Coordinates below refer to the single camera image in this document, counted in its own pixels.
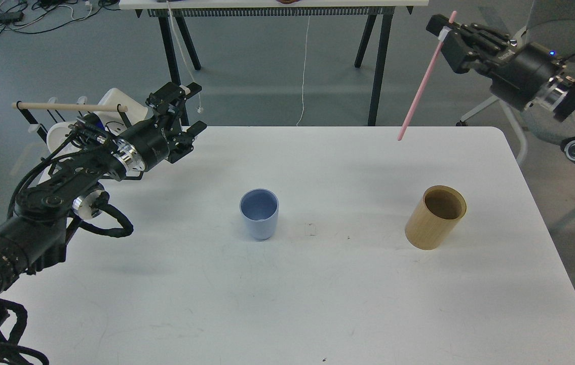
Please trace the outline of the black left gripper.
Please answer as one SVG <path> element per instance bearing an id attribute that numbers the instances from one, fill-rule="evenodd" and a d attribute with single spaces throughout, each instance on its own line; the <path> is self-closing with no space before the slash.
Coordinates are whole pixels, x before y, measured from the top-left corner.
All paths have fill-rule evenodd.
<path id="1" fill-rule="evenodd" d="M 193 150 L 193 143 L 208 125 L 197 121 L 188 126 L 186 101 L 202 92 L 198 83 L 176 85 L 168 82 L 150 93 L 146 106 L 152 117 L 138 122 L 118 135 L 118 160 L 127 171 L 148 172 L 162 160 L 174 164 Z"/>

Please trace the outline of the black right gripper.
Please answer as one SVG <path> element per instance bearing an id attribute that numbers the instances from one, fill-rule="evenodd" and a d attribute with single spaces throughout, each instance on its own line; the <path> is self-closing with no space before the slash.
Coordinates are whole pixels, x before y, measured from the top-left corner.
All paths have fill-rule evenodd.
<path id="1" fill-rule="evenodd" d="M 477 23 L 460 24 L 442 14 L 431 16 L 427 31 L 443 40 L 442 55 L 456 74 L 475 72 L 492 80 L 491 93 L 512 108 L 523 111 L 560 73 L 555 51 L 538 43 L 498 51 L 510 45 L 510 35 Z"/>

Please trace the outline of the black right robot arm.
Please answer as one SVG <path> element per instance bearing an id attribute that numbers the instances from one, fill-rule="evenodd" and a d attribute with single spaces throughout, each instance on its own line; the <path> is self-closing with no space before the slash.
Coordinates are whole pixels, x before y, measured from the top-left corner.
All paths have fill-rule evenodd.
<path id="1" fill-rule="evenodd" d="M 538 43 L 514 45 L 509 34 L 476 23 L 433 15 L 426 30 L 443 39 L 442 55 L 456 74 L 471 69 L 488 77 L 490 92 L 516 110 L 540 105 L 559 122 L 575 111 L 575 79 L 565 74 L 567 58 Z M 560 143 L 575 164 L 575 136 Z"/>

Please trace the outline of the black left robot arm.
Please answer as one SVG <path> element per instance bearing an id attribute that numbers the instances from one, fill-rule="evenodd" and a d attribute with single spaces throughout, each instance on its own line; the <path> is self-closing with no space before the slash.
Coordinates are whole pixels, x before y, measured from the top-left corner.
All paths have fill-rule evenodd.
<path id="1" fill-rule="evenodd" d="M 0 225 L 0 294 L 19 279 L 62 263 L 78 229 L 121 238 L 134 232 L 130 220 L 109 203 L 100 183 L 137 179 L 163 160 L 177 162 L 193 151 L 193 142 L 206 129 L 195 122 L 181 126 L 186 102 L 202 86 L 172 82 L 151 93 L 146 105 L 153 115 L 130 123 L 126 107 L 111 106 L 125 123 L 113 133 L 98 111 L 104 105 L 77 105 L 86 111 L 67 127 L 62 143 L 19 181 L 11 195 L 6 221 Z M 0 363 L 27 364 L 28 358 L 48 364 L 44 354 L 19 344 L 25 332 L 23 305 L 0 298 Z"/>

